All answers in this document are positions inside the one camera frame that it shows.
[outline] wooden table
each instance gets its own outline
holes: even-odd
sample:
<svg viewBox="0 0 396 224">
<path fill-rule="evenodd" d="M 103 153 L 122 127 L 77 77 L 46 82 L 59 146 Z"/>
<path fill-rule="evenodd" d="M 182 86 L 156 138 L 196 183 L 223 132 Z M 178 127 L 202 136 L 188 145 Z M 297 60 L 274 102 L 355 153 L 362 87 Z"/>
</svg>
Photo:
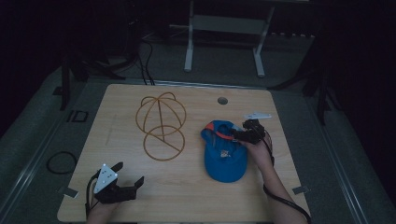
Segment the wooden table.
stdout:
<svg viewBox="0 0 396 224">
<path fill-rule="evenodd" d="M 185 137 L 185 147 L 170 161 L 156 161 L 144 150 L 146 134 L 138 128 L 135 115 L 144 97 L 158 97 L 169 91 L 187 111 L 186 121 L 180 129 Z M 219 97 L 227 98 L 228 104 L 219 104 Z M 175 104 L 171 107 L 183 117 L 181 106 Z M 154 108 L 158 107 L 154 106 L 150 111 L 148 126 L 159 122 L 158 110 Z M 132 186 L 141 176 L 145 177 L 145 184 L 137 192 L 136 200 L 120 205 L 113 221 L 271 220 L 266 195 L 262 191 L 262 178 L 251 158 L 248 158 L 245 175 L 234 183 L 213 180 L 204 167 L 205 142 L 200 131 L 206 124 L 213 119 L 224 119 L 242 127 L 246 120 L 244 115 L 254 111 L 272 115 L 260 122 L 272 136 L 276 170 L 293 200 L 309 211 L 304 195 L 292 192 L 301 184 L 269 91 L 114 84 L 106 90 L 69 184 L 69 188 L 79 191 L 79 195 L 76 199 L 64 197 L 58 218 L 64 222 L 85 221 L 85 189 L 90 177 L 103 163 L 112 166 L 123 161 L 124 167 L 118 172 L 118 185 Z M 139 114 L 137 118 L 141 122 L 146 113 Z M 164 124 L 174 122 L 177 125 L 173 112 L 164 105 L 162 114 Z M 180 133 L 170 134 L 166 139 L 176 145 L 182 142 Z M 154 150 L 152 153 L 163 150 L 166 156 L 164 143 L 152 139 L 147 142 L 147 147 Z"/>
</svg>

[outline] black cable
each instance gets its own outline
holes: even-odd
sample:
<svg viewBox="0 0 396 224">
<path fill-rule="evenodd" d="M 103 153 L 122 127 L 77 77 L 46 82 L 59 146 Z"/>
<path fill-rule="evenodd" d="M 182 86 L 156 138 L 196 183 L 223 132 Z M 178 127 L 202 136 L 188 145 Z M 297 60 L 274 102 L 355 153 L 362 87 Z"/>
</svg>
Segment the black cable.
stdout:
<svg viewBox="0 0 396 224">
<path fill-rule="evenodd" d="M 145 73 L 144 73 L 144 71 L 143 71 L 142 58 L 140 57 L 140 55 L 137 55 L 137 59 L 139 60 L 139 63 L 140 63 L 140 71 L 141 71 L 141 73 L 142 73 L 142 79 L 143 79 L 143 81 L 145 82 L 145 85 L 147 85 L 148 83 L 147 83 L 147 81 L 146 81 Z"/>
<path fill-rule="evenodd" d="M 70 169 L 70 170 L 68 170 L 68 171 L 55 171 L 55 170 L 53 170 L 52 168 L 50 168 L 50 162 L 51 162 L 55 157 L 57 157 L 57 156 L 59 156 L 59 155 L 61 155 L 61 154 L 69 155 L 69 156 L 73 159 L 74 167 L 73 167 L 72 169 Z M 51 173 L 55 174 L 55 175 L 68 175 L 68 174 L 73 174 L 73 172 L 74 172 L 74 170 L 75 170 L 75 168 L 76 168 L 76 166 L 77 166 L 77 158 L 76 158 L 76 156 L 73 155 L 73 153 L 71 153 L 71 152 L 68 152 L 68 151 L 60 151 L 60 152 L 57 152 L 57 153 L 53 154 L 51 157 L 49 157 L 49 159 L 47 160 L 47 164 L 46 164 L 46 165 L 47 165 L 47 170 L 50 171 Z"/>
<path fill-rule="evenodd" d="M 85 215 L 87 217 L 88 217 L 88 214 L 90 213 L 91 209 L 95 207 L 95 205 L 93 207 L 91 207 L 91 205 L 90 205 L 90 189 L 91 189 L 92 181 L 99 177 L 99 173 L 100 173 L 100 170 L 98 172 L 96 172 L 96 174 L 91 177 L 90 181 L 88 182 L 87 189 L 86 189 L 86 192 L 85 192 L 85 197 L 86 197 L 85 198 L 86 199 L 86 202 L 85 202 Z"/>
<path fill-rule="evenodd" d="M 148 58 L 146 59 L 145 69 L 146 69 L 146 74 L 148 75 L 148 79 L 150 81 L 150 84 L 152 86 L 155 86 L 154 79 L 151 77 L 151 74 L 149 73 L 149 59 L 151 58 L 151 54 L 152 54 L 152 45 L 148 41 L 143 40 L 143 39 L 142 39 L 142 42 L 149 46 L 149 54 L 148 54 Z"/>
<path fill-rule="evenodd" d="M 265 146 L 267 147 L 268 152 L 270 153 L 271 160 L 272 160 L 272 163 L 273 163 L 273 165 L 274 165 L 275 159 L 274 159 L 274 156 L 273 156 L 273 154 L 272 154 L 272 149 L 270 149 L 270 147 L 269 147 L 269 145 L 267 144 L 267 142 L 265 142 L 264 137 L 262 137 L 262 135 L 260 134 L 260 132 L 257 131 L 257 129 L 254 128 L 253 126 L 252 126 L 251 128 L 256 132 L 256 134 L 259 135 L 260 139 L 264 142 Z M 268 134 L 269 139 L 270 139 L 270 142 L 271 142 L 271 144 L 272 144 L 271 135 L 270 135 L 266 130 L 264 130 L 264 131 L 265 131 L 266 134 Z M 265 192 L 268 196 L 270 196 L 270 197 L 273 198 L 274 200 L 276 200 L 276 201 L 278 201 L 278 202 L 280 202 L 280 203 L 283 203 L 283 204 L 285 204 L 285 205 L 287 205 L 287 206 L 289 206 L 289 207 L 291 207 L 291 208 L 294 208 L 295 210 L 297 210 L 297 211 L 299 211 L 300 213 L 302 213 L 302 214 L 305 216 L 305 219 L 306 219 L 306 221 L 308 222 L 308 224 L 311 223 L 311 216 L 309 216 L 309 214 L 308 214 L 302 207 L 300 207 L 300 206 L 297 205 L 296 203 L 293 203 L 293 202 L 288 201 L 288 200 L 286 200 L 286 199 L 284 199 L 284 198 L 281 198 L 281 197 L 276 196 L 276 195 L 273 194 L 267 187 L 265 187 L 265 184 L 262 185 L 262 189 L 264 190 L 264 192 Z"/>
<path fill-rule="evenodd" d="M 271 198 L 273 198 L 274 200 L 277 200 L 280 203 L 283 203 L 289 207 L 294 208 L 295 210 L 299 211 L 300 213 L 302 213 L 305 216 L 306 221 L 308 222 L 308 224 L 311 224 L 311 216 L 309 216 L 309 214 L 299 205 L 297 205 L 296 203 L 293 203 L 291 201 L 288 201 L 286 199 L 283 199 L 281 197 L 278 197 L 276 195 L 274 195 L 273 193 L 271 193 L 271 191 L 265 187 L 265 184 L 262 185 L 262 189 L 264 190 L 264 192 L 270 196 Z"/>
</svg>

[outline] floor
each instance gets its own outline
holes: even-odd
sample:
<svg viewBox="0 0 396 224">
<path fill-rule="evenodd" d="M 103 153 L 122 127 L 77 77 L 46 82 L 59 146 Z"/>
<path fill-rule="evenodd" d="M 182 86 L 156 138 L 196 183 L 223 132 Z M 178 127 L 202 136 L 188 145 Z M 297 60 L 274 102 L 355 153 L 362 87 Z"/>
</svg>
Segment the floor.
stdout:
<svg viewBox="0 0 396 224">
<path fill-rule="evenodd" d="M 313 37 L 269 35 L 262 60 L 265 77 L 257 77 L 251 49 L 198 35 L 190 73 L 183 71 L 185 29 L 163 42 L 147 33 L 140 56 L 145 62 L 152 48 L 148 69 L 156 85 L 191 85 L 266 89 L 292 77 Z M 72 80 L 71 101 L 60 111 L 60 96 L 52 95 L 61 84 L 61 69 L 54 71 L 26 106 L 0 142 L 1 223 L 60 223 L 56 214 L 71 174 L 56 175 L 46 162 L 55 153 L 67 151 L 78 158 L 110 83 L 142 84 L 139 64 L 117 71 L 125 81 L 92 73 L 86 83 Z M 365 156 L 359 138 L 342 111 L 329 102 L 326 125 L 318 122 L 318 97 L 304 97 L 304 81 L 281 91 L 271 91 L 290 152 L 305 193 L 313 223 L 391 223 L 395 208 Z M 88 111 L 86 122 L 67 122 L 72 111 Z M 51 161 L 54 169 L 68 171 L 69 157 Z"/>
</svg>

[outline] black tape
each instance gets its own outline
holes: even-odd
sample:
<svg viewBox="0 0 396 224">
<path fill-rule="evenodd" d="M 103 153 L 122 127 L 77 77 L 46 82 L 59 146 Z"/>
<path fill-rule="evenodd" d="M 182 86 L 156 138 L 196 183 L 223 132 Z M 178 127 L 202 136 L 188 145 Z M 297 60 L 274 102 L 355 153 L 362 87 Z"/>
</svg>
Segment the black tape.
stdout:
<svg viewBox="0 0 396 224">
<path fill-rule="evenodd" d="M 307 193 L 310 189 L 307 186 L 300 186 L 292 190 L 294 194 L 299 194 L 299 193 Z"/>
</svg>

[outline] blue cap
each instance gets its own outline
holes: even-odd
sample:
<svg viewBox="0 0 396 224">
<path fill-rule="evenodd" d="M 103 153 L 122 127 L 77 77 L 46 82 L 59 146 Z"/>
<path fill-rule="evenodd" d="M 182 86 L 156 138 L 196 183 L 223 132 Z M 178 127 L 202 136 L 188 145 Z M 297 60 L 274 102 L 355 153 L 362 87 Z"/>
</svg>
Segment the blue cap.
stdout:
<svg viewBox="0 0 396 224">
<path fill-rule="evenodd" d="M 213 120 L 201 131 L 205 140 L 205 168 L 215 180 L 239 180 L 248 164 L 248 151 L 233 140 L 231 129 L 240 129 L 227 120 Z"/>
</svg>

